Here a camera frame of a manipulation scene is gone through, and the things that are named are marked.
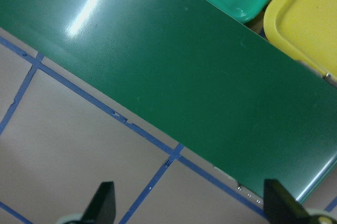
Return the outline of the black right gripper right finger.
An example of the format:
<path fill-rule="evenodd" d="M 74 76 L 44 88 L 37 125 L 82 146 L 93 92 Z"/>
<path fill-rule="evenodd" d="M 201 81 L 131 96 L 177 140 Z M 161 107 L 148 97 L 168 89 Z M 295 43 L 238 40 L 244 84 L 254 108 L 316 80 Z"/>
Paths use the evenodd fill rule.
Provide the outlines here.
<path fill-rule="evenodd" d="M 310 223 L 309 213 L 278 180 L 264 180 L 263 196 L 263 211 L 269 223 Z"/>

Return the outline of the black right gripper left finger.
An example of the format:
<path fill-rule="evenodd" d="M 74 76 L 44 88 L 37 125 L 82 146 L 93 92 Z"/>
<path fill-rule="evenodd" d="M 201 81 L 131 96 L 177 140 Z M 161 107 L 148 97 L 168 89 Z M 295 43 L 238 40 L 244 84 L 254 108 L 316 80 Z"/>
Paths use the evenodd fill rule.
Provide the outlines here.
<path fill-rule="evenodd" d="M 80 218 L 80 223 L 109 224 L 116 218 L 113 181 L 102 182 Z"/>

